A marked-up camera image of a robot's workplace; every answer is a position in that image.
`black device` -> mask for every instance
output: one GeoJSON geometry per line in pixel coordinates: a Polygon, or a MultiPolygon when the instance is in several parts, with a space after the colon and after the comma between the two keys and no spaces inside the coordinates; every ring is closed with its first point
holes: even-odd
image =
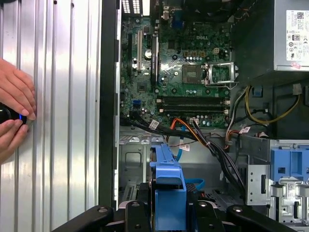
{"type": "MultiPolygon", "coordinates": [[[[151,188],[140,185],[136,201],[120,204],[117,211],[107,206],[94,206],[52,232],[151,232],[151,188]]],[[[294,232],[245,205],[232,205],[220,211],[211,201],[198,200],[193,192],[187,194],[188,232],[294,232]]]]}
{"type": "Polygon", "coordinates": [[[26,124],[27,122],[27,117],[22,116],[21,114],[15,112],[6,105],[0,103],[0,124],[10,119],[12,120],[20,119],[23,121],[23,124],[26,124]]]}

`finger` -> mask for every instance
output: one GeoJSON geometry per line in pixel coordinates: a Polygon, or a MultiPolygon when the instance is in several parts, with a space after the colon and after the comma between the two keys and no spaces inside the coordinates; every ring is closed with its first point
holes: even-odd
{"type": "Polygon", "coordinates": [[[0,150],[6,150],[8,148],[16,132],[18,131],[18,129],[22,124],[23,124],[22,120],[15,120],[12,128],[0,137],[0,150]]]}
{"type": "Polygon", "coordinates": [[[22,82],[24,82],[31,91],[34,91],[34,84],[31,78],[21,70],[14,70],[13,72],[22,82]]]}
{"type": "Polygon", "coordinates": [[[12,139],[8,148],[0,153],[0,164],[5,162],[16,151],[16,149],[21,145],[27,134],[28,126],[21,126],[14,138],[12,139]]]}
{"type": "Polygon", "coordinates": [[[7,120],[0,124],[0,137],[6,134],[14,125],[14,120],[7,120]]]}
{"type": "Polygon", "coordinates": [[[8,80],[9,82],[11,82],[11,84],[17,87],[20,91],[22,91],[22,93],[26,96],[31,106],[35,105],[35,100],[32,95],[32,92],[24,82],[22,82],[19,78],[17,78],[14,75],[9,75],[8,80]]]}
{"type": "Polygon", "coordinates": [[[33,109],[31,104],[29,103],[28,99],[24,95],[22,91],[20,91],[17,87],[15,87],[11,82],[7,79],[0,80],[2,82],[1,88],[10,94],[18,103],[20,103],[28,112],[29,112],[29,119],[32,117],[33,109]]]}
{"type": "Polygon", "coordinates": [[[17,113],[28,116],[29,111],[24,108],[20,103],[18,103],[10,94],[0,88],[0,102],[10,107],[17,113]]]}
{"type": "Polygon", "coordinates": [[[4,71],[4,72],[13,72],[13,70],[15,70],[16,67],[7,62],[6,60],[0,59],[0,70],[4,71]]]}

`aluminum side panel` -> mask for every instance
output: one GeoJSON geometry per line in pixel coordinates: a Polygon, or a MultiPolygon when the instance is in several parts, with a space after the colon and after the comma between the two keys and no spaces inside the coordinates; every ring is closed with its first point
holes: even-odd
{"type": "Polygon", "coordinates": [[[98,204],[100,0],[0,7],[0,57],[33,77],[37,120],[0,168],[0,231],[49,232],[98,204]]]}

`sticker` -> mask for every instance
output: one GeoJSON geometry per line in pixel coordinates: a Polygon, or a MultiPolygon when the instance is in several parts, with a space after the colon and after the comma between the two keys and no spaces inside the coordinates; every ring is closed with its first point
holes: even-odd
{"type": "Polygon", "coordinates": [[[294,198],[294,197],[295,197],[295,185],[287,184],[287,198],[294,198]]]}
{"type": "Polygon", "coordinates": [[[155,130],[159,126],[159,124],[160,124],[159,122],[152,120],[150,125],[149,125],[149,128],[152,129],[152,130],[155,130]]]}
{"type": "Polygon", "coordinates": [[[301,68],[301,65],[300,64],[297,64],[295,62],[292,63],[291,65],[293,68],[296,68],[296,69],[300,69],[301,68]]]}
{"type": "Polygon", "coordinates": [[[251,127],[245,127],[240,130],[239,134],[248,133],[251,127]]]}
{"type": "Polygon", "coordinates": [[[180,145],[179,149],[184,151],[190,151],[190,145],[180,145]]]}
{"type": "MultiPolygon", "coordinates": [[[[286,11],[286,60],[309,60],[309,11],[286,11]]],[[[292,67],[300,69],[297,63],[292,67]]]]}

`warning label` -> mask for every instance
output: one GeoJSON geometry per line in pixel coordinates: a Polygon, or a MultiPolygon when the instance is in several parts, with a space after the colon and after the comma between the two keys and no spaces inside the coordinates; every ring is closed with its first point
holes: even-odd
{"type": "Polygon", "coordinates": [[[286,60],[309,60],[309,11],[286,11],[286,60]]]}

